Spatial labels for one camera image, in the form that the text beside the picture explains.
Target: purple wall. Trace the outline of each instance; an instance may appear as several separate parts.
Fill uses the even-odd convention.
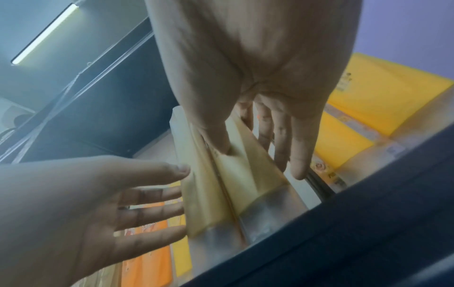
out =
[[[355,51],[454,79],[454,0],[364,0]]]

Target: beige fabric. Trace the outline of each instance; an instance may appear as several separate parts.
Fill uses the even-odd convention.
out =
[[[226,126],[230,153],[222,155],[213,149],[211,152],[235,213],[239,215],[260,196],[289,183],[239,117],[231,115]],[[190,164],[192,169],[181,182],[188,235],[194,236],[221,221],[233,220],[205,142],[188,123],[182,107],[174,108],[170,128],[179,162]]]

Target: fluorescent light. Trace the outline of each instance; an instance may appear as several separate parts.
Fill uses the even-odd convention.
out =
[[[31,51],[33,51],[47,36],[50,35],[69,15],[77,10],[77,5],[69,5],[47,28],[42,31],[27,47],[25,47],[19,55],[17,55],[11,63],[19,64]]]

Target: transparent plastic wrap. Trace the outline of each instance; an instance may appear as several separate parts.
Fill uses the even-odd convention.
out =
[[[207,148],[181,107],[174,108],[170,126],[178,160],[192,168],[181,184],[194,276],[307,211],[235,114],[226,121],[232,144],[228,155]]]

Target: fingernail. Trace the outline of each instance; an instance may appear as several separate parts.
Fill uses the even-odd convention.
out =
[[[190,167],[189,167],[189,165],[178,165],[178,170],[181,173],[185,174],[190,170]]]

